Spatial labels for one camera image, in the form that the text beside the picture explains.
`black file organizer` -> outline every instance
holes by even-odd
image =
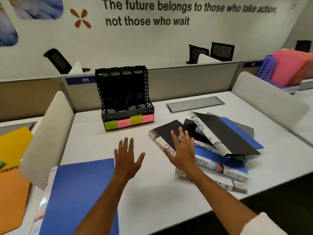
[[[106,131],[154,122],[145,66],[96,70]]]

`white sleeve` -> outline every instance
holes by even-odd
[[[240,235],[287,235],[266,213],[260,213],[248,222]]]

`hand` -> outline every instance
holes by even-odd
[[[176,156],[170,154],[165,148],[163,148],[163,151],[174,166],[186,173],[187,176],[190,176],[191,173],[199,169],[196,163],[194,139],[189,138],[187,131],[184,134],[182,127],[179,127],[181,142],[179,142],[173,130],[171,135],[175,144]]]
[[[124,186],[127,182],[133,178],[141,167],[145,153],[140,154],[137,162],[134,162],[134,139],[131,138],[128,146],[128,138],[125,138],[119,142],[118,150],[114,149],[115,156],[115,170],[113,177],[119,182],[122,182]]]

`green sticky note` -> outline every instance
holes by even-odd
[[[106,130],[112,130],[118,128],[117,121],[109,121],[109,122],[104,122],[104,126]]]
[[[142,124],[142,115],[131,116],[131,125]]]

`floor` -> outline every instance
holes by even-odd
[[[242,202],[256,213],[265,212],[288,235],[313,234],[313,173],[268,189]],[[165,229],[155,235],[228,234],[213,212]]]

